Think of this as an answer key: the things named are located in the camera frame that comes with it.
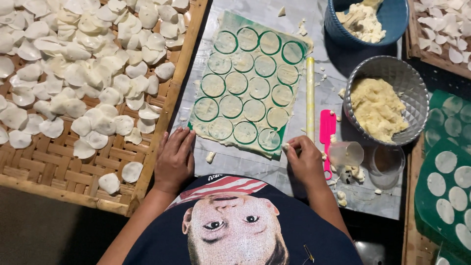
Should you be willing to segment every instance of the hand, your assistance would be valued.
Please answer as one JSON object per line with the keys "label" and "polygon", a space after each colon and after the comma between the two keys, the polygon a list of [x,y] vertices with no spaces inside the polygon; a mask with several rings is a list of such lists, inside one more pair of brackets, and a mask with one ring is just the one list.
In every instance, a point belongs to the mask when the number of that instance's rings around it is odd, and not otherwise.
{"label": "hand", "polygon": [[[305,135],[288,141],[290,146],[286,157],[291,164],[294,176],[306,188],[327,187],[322,167],[322,154],[314,143]],[[298,157],[295,149],[301,149]]]}
{"label": "hand", "polygon": [[191,146],[195,135],[188,127],[179,127],[170,137],[168,132],[164,133],[157,151],[153,189],[178,195],[181,185],[195,170],[195,157]]}

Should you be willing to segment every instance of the clear plastic cup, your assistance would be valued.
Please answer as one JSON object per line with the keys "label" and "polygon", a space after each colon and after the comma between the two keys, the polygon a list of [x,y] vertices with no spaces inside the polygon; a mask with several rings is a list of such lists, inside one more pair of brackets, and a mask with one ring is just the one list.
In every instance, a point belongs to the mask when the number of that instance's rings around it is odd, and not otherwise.
{"label": "clear plastic cup", "polygon": [[369,154],[371,182],[378,188],[388,190],[398,182],[406,165],[406,156],[400,146],[376,146]]}
{"label": "clear plastic cup", "polygon": [[357,142],[333,142],[328,152],[330,163],[335,166],[359,166],[363,162],[363,148]]}

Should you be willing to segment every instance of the eye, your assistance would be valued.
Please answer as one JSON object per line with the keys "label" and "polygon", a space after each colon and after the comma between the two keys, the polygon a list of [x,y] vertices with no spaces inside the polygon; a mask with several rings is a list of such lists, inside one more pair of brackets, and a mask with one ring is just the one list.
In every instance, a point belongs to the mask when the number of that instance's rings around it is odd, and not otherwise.
{"label": "eye", "polygon": [[251,215],[251,216],[247,216],[245,218],[245,221],[248,222],[248,223],[254,223],[254,222],[258,221],[259,219],[260,219],[260,217],[258,217],[258,216],[255,217],[255,216]]}
{"label": "eye", "polygon": [[204,227],[206,229],[209,229],[209,230],[214,230],[216,228],[221,227],[223,224],[224,224],[224,222],[222,222],[222,221],[221,222],[212,222],[212,223],[206,224]]}

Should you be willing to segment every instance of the ear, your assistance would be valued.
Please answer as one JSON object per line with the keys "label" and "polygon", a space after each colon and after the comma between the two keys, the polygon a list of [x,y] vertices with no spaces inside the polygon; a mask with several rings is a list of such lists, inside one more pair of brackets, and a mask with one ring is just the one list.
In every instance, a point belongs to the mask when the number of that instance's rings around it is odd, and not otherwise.
{"label": "ear", "polygon": [[189,208],[186,212],[185,215],[183,216],[183,223],[181,225],[182,232],[184,234],[188,233],[188,229],[190,228],[190,222],[191,222],[191,213],[193,212],[193,207]]}
{"label": "ear", "polygon": [[273,203],[271,203],[269,199],[265,199],[265,198],[260,198],[260,199],[265,203],[265,205],[271,212],[273,212],[276,216],[280,215],[278,208]]}

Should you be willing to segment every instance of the printed face graphic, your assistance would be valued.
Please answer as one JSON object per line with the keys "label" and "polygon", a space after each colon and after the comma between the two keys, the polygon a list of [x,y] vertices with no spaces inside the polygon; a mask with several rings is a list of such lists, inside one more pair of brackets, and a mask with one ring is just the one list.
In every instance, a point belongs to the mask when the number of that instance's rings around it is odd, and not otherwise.
{"label": "printed face graphic", "polygon": [[277,215],[268,199],[238,192],[206,196],[183,220],[190,255],[197,257],[192,263],[265,264],[277,246],[286,248]]}

